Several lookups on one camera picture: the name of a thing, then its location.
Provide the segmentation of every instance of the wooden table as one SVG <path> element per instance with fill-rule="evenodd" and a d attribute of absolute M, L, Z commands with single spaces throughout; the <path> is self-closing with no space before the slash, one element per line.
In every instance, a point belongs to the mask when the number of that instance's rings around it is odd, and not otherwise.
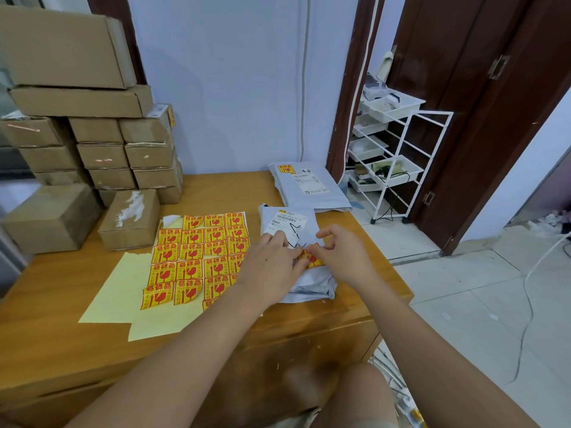
<path fill-rule="evenodd" d="M 245 210 L 255 242 L 263 202 L 283 205 L 269 172 L 185 176 L 182 201 L 162 206 L 161 215 Z M 351 213 L 317 219 L 321 228 L 337 223 L 358 234 L 382 278 L 412 299 Z M 8 420 L 62 426 L 175 337 L 127 342 L 129 324 L 78 323 L 123 255 L 103 247 L 97 228 L 80 251 L 36 256 L 0 303 L 0 414 Z M 339 368 L 367 360 L 380 340 L 367 308 L 343 282 L 334 300 L 274 305 L 239 343 L 194 426 L 263 426 L 322 404 Z"/>

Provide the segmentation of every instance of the person's hand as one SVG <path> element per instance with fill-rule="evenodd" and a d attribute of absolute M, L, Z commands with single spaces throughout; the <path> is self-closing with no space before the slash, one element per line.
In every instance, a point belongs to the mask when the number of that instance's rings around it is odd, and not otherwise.
<path fill-rule="evenodd" d="M 263 310 L 282 300 L 309 264 L 308 259 L 301 259 L 294 265 L 303 249 L 289 249 L 287 245 L 283 231 L 273 236 L 264 233 L 250 246 L 240 266 L 235 287 L 246 289 Z"/>
<path fill-rule="evenodd" d="M 328 265 L 336 278 L 355 287 L 376 276 L 363 242 L 349 230 L 333 224 L 319 230 L 315 236 L 326 237 L 325 247 L 309 245 L 305 250 Z"/>

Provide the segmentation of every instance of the plastic courier package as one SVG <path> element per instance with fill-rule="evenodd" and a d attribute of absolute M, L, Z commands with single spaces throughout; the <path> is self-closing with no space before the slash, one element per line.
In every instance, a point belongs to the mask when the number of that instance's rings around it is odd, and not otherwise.
<path fill-rule="evenodd" d="M 311 208 L 260 206 L 261 234 L 275 234 L 282 230 L 287 236 L 289 247 L 319 244 L 323 240 L 315 237 L 319 226 Z M 334 299 L 337 282 L 329 267 L 303 251 L 302 256 L 310 260 L 305 272 L 299 277 L 281 303 L 298 303 L 319 299 Z"/>
<path fill-rule="evenodd" d="M 286 207 L 304 207 L 315 213 L 347 212 L 351 203 L 325 167 L 311 162 L 277 162 L 268 168 Z"/>

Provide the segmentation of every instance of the person's left hand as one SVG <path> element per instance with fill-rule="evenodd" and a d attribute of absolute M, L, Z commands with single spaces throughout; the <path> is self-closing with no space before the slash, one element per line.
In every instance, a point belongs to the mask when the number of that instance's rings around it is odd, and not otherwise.
<path fill-rule="evenodd" d="M 303 249 L 289 249 L 287 245 L 283 231 L 273 236 L 264 233 L 250 246 L 240 266 L 235 286 L 246 289 L 262 309 L 282 300 L 309 264 L 308 259 L 301 259 L 294 265 Z"/>

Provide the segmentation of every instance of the white metal rack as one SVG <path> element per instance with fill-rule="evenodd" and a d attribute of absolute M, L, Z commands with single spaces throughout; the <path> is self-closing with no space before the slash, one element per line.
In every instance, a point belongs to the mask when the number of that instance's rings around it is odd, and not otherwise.
<path fill-rule="evenodd" d="M 411 99 L 416 99 L 416 98 L 413 98 L 411 96 L 405 95 L 403 93 L 399 93 L 399 95 L 400 96 L 406 96 L 406 97 L 411 98 Z M 439 149 L 440 143 L 442 142 L 442 138 L 444 137 L 444 134 L 446 133 L 446 129 L 448 128 L 448 125 L 450 124 L 450 121 L 452 119 L 452 115 L 454 114 L 453 112 L 449 112 L 449 111 L 422 111 L 422 110 L 419 110 L 418 108 L 420 107 L 421 103 L 424 103 L 424 101 L 421 101 L 420 99 L 416 99 L 416 101 L 414 103 L 417 104 L 418 106 L 413 107 L 411 111 L 408 111 L 405 114 L 402 111 L 397 112 L 395 110 L 388 111 L 388 112 L 378 111 L 374 108 L 374 101 L 372 101 L 372 102 L 367 102 L 364 100 L 361 101 L 361 108 L 363 108 L 363 110 L 365 110 L 365 108 L 368 107 L 368 109 L 369 109 L 367 117 L 369 119 L 370 118 L 376 119 L 379 121 L 379 123 L 378 124 L 372 124 L 370 121 L 368 121 L 365 124 L 365 126 L 363 126 L 362 124 L 359 125 L 358 123 L 355 123 L 355 125 L 353 126 L 353 133 L 359 139 L 354 140 L 350 143 L 349 155 L 350 155 L 350 157 L 353 158 L 353 160 L 355 162 L 359 162 L 362 165 L 364 165 L 365 168 L 367 168 L 367 172 L 370 175 L 371 179 L 374 181 L 374 183 L 360 185 L 357 182 L 358 177 L 356 177 L 356 174 L 353 171 L 348 171 L 348 175 L 349 175 L 349 183 L 351 184 L 351 186 L 353 186 L 353 188 L 357 192 L 362 194 L 367 199 L 367 201 L 373 206 L 373 208 L 375 209 L 374 213 L 371 216 L 371 223 L 372 224 L 376 223 L 377 220 L 379 220 L 382 217 L 379 213 L 379 209 L 381 207 L 382 200 L 384 199 L 384 196 L 387 192 L 387 189 L 389 191 L 391 191 L 395 195 L 395 197 L 397 199 L 399 199 L 407 207 L 407 211 L 405 213 L 400 213 L 400 214 L 396 214 L 396 215 L 391 214 L 391 216 L 393 218 L 395 218 L 395 217 L 405 218 L 408 216 L 408 214 L 410 213 L 410 210 L 412 208 L 412 205 L 416 201 L 416 198 L 418 196 L 420 188 L 423 185 L 424 180 L 426 179 L 426 174 L 430 170 L 430 167 L 432 165 L 432 161 L 434 160 L 434 157 L 436 156 L 436 152 Z M 444 123 L 441 123 L 441 122 L 437 122 L 435 120 L 432 120 L 429 117 L 426 117 L 426 116 L 430 116 L 430 115 L 446 116 L 446 121 Z M 416 145 L 412 144 L 411 142 L 409 142 L 405 139 L 405 136 L 408 132 L 408 127 L 410 126 L 410 121 L 412 120 L 412 117 L 419 117 L 426 122 L 435 124 L 435 125 L 442 128 L 442 131 L 440 132 L 440 136 L 438 138 L 438 141 L 436 142 L 436 145 L 434 146 L 434 149 L 432 150 L 431 153 L 428 153 L 427 151 L 420 149 L 419 147 L 417 147 Z M 390 121 L 396 122 L 396 123 L 403 126 L 403 133 L 400 136 L 396 135 L 394 132 L 391 132 L 387 129 L 388 122 L 390 122 Z M 371 129 L 372 126 L 375 126 L 375 128 L 377 128 L 378 130 L 376 130 L 375 132 L 372 132 L 372 129 Z M 399 143 L 397 145 L 395 153 L 391 153 L 388 150 L 387 144 L 383 143 L 377 137 L 371 136 L 374 133 L 378 133 L 381 131 L 386 131 L 387 133 L 396 137 L 399 140 Z M 361 146 L 360 149 L 364 150 L 364 151 L 361 152 L 361 151 L 355 150 L 355 152 L 354 152 L 351 149 L 351 145 L 355 141 L 360 141 L 361 143 L 363 141 L 369 141 L 370 144 L 367 144 L 364 148 L 363 148 L 363 144 L 359 144 Z M 426 167 L 424 169 L 420 168 L 418 165 L 416 165 L 415 163 L 410 161 L 410 159 L 408 159 L 406 156 L 401 154 L 401 149 L 403 147 L 403 144 L 406 144 L 407 146 L 413 148 L 418 153 L 421 153 L 422 155 L 424 155 L 428 158 L 428 163 L 426 164 Z M 384 160 L 384 161 L 392 160 L 390 168 L 389 168 L 389 172 L 387 173 L 387 177 L 385 179 L 382 179 L 381 177 L 379 177 L 378 175 L 375 174 L 375 172 L 372 169 L 371 164 L 365 164 L 363 162 L 363 160 L 369 159 L 371 157 L 376 157 L 376 156 L 380 157 L 379 161 L 380 160 Z M 405 172 L 405 174 L 401 174 L 399 176 L 392 177 L 393 170 L 395 169 L 395 164 L 397 161 L 399 161 L 401 163 L 401 165 L 403 167 L 403 172 Z M 412 200 L 410 201 L 410 203 L 407 203 L 405 200 L 403 200 L 398 194 L 396 194 L 396 192 L 393 189 L 394 186 L 397 186 L 397 185 L 400 185 L 403 183 L 408 183 L 408 182 L 413 182 L 413 183 L 416 183 L 416 185 L 417 185 L 415 193 L 412 196 Z M 371 192 L 371 191 L 381 191 L 380 197 L 379 197 L 378 201 L 376 201 L 376 204 L 374 201 L 372 201 L 366 195 L 366 192 Z"/>

